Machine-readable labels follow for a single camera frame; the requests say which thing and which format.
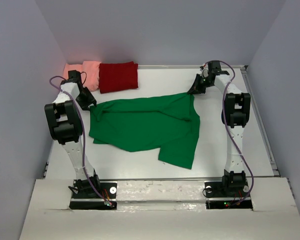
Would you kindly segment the green t shirt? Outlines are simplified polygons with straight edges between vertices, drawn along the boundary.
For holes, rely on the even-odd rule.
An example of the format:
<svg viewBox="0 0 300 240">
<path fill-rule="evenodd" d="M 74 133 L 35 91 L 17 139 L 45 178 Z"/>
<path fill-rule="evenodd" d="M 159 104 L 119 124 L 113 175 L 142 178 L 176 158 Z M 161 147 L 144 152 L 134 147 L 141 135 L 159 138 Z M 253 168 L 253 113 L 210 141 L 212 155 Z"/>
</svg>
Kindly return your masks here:
<svg viewBox="0 0 300 240">
<path fill-rule="evenodd" d="M 102 102 L 90 107 L 89 136 L 131 153 L 159 149 L 158 160 L 190 170 L 200 135 L 194 103 L 185 92 Z"/>
</svg>

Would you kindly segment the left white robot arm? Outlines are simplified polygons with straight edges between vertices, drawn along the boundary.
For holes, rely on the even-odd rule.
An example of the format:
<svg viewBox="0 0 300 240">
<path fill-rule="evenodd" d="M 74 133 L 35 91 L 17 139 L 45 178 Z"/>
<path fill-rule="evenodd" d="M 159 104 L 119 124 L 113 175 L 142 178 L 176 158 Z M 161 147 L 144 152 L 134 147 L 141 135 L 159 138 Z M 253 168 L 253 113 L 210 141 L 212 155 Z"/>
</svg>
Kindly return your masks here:
<svg viewBox="0 0 300 240">
<path fill-rule="evenodd" d="M 49 83 L 59 93 L 52 103 L 44 106 L 44 112 L 52 139 L 66 151 L 75 171 L 75 186 L 69 189 L 73 194 L 103 199 L 99 177 L 86 155 L 86 133 L 80 112 L 89 111 L 97 101 L 83 85 L 81 72 L 68 71 L 67 79 L 59 77 L 62 79 L 60 85 L 53 83 L 56 78 L 52 77 Z"/>
</svg>

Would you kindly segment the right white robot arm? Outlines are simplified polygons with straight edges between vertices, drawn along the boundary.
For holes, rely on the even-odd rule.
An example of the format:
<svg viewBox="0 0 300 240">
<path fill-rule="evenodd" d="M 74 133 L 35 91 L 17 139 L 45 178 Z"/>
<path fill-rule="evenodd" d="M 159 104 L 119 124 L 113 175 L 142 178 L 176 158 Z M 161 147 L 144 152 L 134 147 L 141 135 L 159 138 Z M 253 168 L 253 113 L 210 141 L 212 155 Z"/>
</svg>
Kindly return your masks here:
<svg viewBox="0 0 300 240">
<path fill-rule="evenodd" d="M 233 83 L 236 73 L 231 67 L 232 76 L 223 70 L 224 61 L 211 60 L 200 66 L 200 73 L 194 79 L 188 95 L 205 94 L 207 88 L 216 87 L 222 93 L 221 121 L 227 136 L 226 163 L 222 179 L 205 184 L 202 191 L 206 198 L 234 198 L 242 200 L 249 196 L 244 168 L 250 176 L 253 173 L 243 155 L 243 134 L 250 119 L 251 95 L 243 92 Z"/>
</svg>

